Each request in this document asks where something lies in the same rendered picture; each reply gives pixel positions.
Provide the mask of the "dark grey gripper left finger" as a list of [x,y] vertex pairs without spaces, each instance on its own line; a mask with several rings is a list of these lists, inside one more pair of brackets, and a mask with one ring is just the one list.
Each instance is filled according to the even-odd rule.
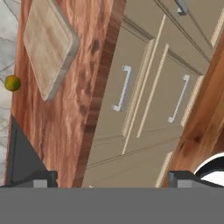
[[23,188],[57,188],[58,173],[56,171],[35,171],[30,176],[19,181],[11,181],[1,188],[23,187]]

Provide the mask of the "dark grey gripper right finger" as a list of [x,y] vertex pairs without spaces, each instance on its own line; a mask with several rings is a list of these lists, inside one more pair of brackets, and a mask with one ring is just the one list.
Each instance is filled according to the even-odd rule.
[[190,171],[169,171],[168,186],[172,188],[222,188],[222,185],[201,180]]

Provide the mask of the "beige drawer front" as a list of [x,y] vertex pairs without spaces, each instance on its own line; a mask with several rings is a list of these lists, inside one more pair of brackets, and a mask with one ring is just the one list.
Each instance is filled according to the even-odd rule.
[[[173,123],[169,123],[168,117],[173,114],[185,84],[183,82],[185,74],[190,75],[190,80],[176,118]],[[185,125],[186,114],[190,110],[194,89],[202,77],[201,72],[166,45],[136,136],[143,137],[154,132],[170,133],[172,130],[181,132]]]
[[177,13],[174,0],[154,1],[210,61],[224,30],[224,0],[186,0],[188,12],[185,16]]
[[[130,122],[133,89],[150,43],[151,37],[143,29],[126,17],[123,18],[96,127],[95,139],[97,141],[125,137]],[[131,66],[132,72],[123,109],[116,112],[112,106],[120,99],[126,77],[122,66],[125,65]]]

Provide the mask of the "light wooden cutting board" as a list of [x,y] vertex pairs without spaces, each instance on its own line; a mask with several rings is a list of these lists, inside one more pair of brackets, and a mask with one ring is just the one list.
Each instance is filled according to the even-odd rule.
[[79,48],[79,38],[56,0],[32,0],[24,46],[41,97],[57,94]]

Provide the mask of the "white and black round thing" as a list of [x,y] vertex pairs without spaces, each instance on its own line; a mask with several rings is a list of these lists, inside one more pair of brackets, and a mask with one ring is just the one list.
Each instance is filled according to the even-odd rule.
[[224,186],[224,152],[207,158],[196,168],[193,174],[201,180]]

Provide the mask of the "black hob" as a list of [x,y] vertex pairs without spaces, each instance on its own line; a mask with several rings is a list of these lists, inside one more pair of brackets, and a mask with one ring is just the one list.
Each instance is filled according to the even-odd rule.
[[45,171],[46,167],[32,147],[14,117],[11,118],[10,145],[6,169],[6,184],[25,179],[34,172]]

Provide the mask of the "beige cupboard door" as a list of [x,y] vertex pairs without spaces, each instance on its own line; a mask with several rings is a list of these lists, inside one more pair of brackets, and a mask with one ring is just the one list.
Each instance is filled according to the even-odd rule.
[[153,187],[166,156],[173,152],[183,133],[181,125],[132,133],[124,139],[93,145],[83,187]]

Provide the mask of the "green yellow round fruit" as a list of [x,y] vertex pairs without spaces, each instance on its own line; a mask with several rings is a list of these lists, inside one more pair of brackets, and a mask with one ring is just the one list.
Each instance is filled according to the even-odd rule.
[[21,81],[16,75],[9,75],[5,78],[4,86],[7,90],[14,92],[21,87]]

